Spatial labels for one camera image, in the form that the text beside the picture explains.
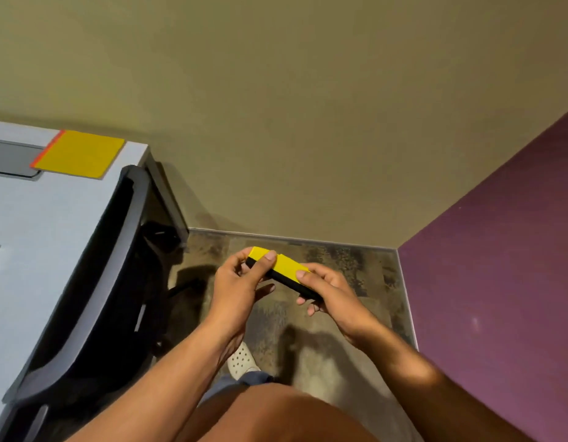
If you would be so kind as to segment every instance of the forearm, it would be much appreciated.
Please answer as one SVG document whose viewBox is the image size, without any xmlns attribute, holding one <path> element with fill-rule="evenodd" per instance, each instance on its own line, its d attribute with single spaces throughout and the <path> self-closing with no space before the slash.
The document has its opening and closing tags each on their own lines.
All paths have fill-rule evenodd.
<svg viewBox="0 0 568 442">
<path fill-rule="evenodd" d="M 531 441 L 382 324 L 363 350 L 427 442 Z"/>
<path fill-rule="evenodd" d="M 68 442 L 170 442 L 220 367 L 226 341 L 201 324 Z"/>
</svg>

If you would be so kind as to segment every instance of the white crocs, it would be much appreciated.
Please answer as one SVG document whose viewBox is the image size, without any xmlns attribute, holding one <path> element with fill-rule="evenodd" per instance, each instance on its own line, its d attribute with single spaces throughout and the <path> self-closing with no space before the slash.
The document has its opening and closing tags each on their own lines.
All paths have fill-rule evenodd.
<svg viewBox="0 0 568 442">
<path fill-rule="evenodd" d="M 245 372 L 260 371 L 261 369 L 255 364 L 255 360 L 251 355 L 251 351 L 247 345 L 242 342 L 235 353 L 227 360 L 227 367 L 231 377 L 238 380 Z"/>
</svg>

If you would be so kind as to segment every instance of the yellow foam block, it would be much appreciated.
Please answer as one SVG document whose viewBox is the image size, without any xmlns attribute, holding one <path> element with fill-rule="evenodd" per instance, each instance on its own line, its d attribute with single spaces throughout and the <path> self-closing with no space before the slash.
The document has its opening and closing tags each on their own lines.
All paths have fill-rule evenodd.
<svg viewBox="0 0 568 442">
<path fill-rule="evenodd" d="M 248 257 L 252 258 L 253 260 L 259 260 L 262 257 L 264 257 L 268 252 L 269 250 L 266 250 L 265 248 L 254 246 L 251 249 L 251 252 L 249 253 Z M 296 279 L 296 272 L 298 270 L 310 271 L 304 265 L 301 265 L 297 261 L 289 258 L 288 256 L 285 256 L 284 254 L 277 255 L 276 264 L 274 265 L 272 270 L 274 270 L 276 273 L 283 274 L 288 279 L 291 279 L 292 281 L 299 284 L 300 282 L 298 282 L 298 279 Z"/>
<path fill-rule="evenodd" d="M 30 165 L 35 169 L 101 178 L 125 140 L 61 130 Z"/>
</svg>

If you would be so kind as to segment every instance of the white desk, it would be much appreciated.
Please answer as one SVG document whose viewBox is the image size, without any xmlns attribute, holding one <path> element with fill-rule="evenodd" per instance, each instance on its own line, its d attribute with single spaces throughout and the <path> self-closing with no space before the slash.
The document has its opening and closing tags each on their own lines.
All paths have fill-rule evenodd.
<svg viewBox="0 0 568 442">
<path fill-rule="evenodd" d="M 4 141 L 45 147 L 58 132 L 0 122 Z M 138 142 L 125 144 L 101 180 L 47 172 L 36 181 L 0 177 L 0 413 L 2 397 L 38 342 L 121 169 L 130 164 L 147 165 L 154 183 L 161 180 L 148 146 Z M 164 185 L 159 190 L 184 236 L 177 206 Z"/>
</svg>

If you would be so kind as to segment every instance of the wall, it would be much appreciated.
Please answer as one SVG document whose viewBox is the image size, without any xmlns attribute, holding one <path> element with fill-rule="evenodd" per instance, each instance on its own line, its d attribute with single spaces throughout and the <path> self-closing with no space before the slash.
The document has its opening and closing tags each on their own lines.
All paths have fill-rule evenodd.
<svg viewBox="0 0 568 442">
<path fill-rule="evenodd" d="M 568 441 L 568 114 L 399 248 L 419 349 Z"/>
<path fill-rule="evenodd" d="M 150 143 L 191 226 L 397 247 L 568 110 L 568 0 L 0 0 L 0 120 Z"/>
</svg>

